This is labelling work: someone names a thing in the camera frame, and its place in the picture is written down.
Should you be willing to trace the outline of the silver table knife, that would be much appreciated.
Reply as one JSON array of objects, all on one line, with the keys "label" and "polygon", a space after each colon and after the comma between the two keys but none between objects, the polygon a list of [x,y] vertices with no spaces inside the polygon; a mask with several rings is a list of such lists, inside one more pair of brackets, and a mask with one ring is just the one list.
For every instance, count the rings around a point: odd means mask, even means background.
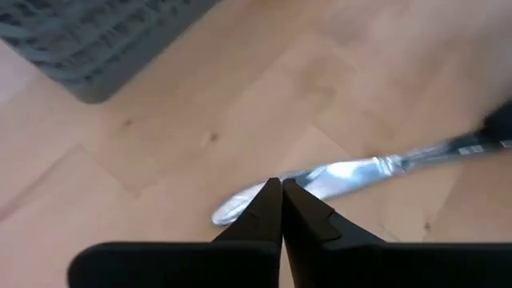
[{"label": "silver table knife", "polygon": [[427,166],[512,149],[512,138],[492,138],[484,133],[464,134],[435,145],[349,161],[332,162],[308,170],[281,174],[321,200],[339,197]]}]

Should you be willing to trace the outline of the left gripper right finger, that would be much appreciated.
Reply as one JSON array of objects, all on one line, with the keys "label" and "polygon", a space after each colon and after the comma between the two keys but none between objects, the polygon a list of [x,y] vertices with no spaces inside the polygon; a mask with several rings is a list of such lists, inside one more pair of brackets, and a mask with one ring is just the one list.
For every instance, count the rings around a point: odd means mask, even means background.
[{"label": "left gripper right finger", "polygon": [[512,288],[512,243],[387,242],[295,180],[282,188],[296,288]]}]

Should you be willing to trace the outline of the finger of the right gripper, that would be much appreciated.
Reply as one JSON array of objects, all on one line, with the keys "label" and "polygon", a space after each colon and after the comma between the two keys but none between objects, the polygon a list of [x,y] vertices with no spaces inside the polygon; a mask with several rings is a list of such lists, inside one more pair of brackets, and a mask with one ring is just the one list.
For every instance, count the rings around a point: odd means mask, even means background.
[{"label": "finger of the right gripper", "polygon": [[478,136],[491,141],[512,141],[512,100],[493,110],[482,121]]}]

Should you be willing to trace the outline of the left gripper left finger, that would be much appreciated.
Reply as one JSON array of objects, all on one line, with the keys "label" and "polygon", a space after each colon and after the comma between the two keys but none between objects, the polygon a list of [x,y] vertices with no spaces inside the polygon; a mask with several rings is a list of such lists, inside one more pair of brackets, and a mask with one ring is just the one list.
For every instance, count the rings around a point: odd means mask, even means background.
[{"label": "left gripper left finger", "polygon": [[210,242],[104,242],[69,265],[69,288],[278,288],[282,183],[269,179]]}]

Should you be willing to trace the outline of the grey mesh cutlery basket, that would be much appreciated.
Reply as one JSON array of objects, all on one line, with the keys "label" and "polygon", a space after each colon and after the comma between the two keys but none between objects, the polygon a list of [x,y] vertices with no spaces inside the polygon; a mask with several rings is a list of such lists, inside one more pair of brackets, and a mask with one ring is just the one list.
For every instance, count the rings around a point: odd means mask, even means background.
[{"label": "grey mesh cutlery basket", "polygon": [[0,39],[79,101],[101,103],[219,0],[0,0]]}]

